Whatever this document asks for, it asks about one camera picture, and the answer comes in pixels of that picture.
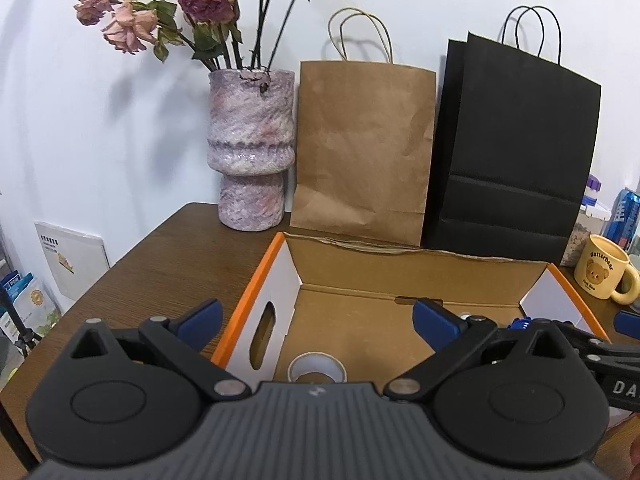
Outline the person's right hand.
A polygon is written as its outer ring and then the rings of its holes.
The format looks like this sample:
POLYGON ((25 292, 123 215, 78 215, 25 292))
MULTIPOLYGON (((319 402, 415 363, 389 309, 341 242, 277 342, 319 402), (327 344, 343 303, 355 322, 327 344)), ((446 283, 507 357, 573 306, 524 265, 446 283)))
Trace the person's right hand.
POLYGON ((613 479, 639 478, 639 416, 608 433, 608 473, 613 479))

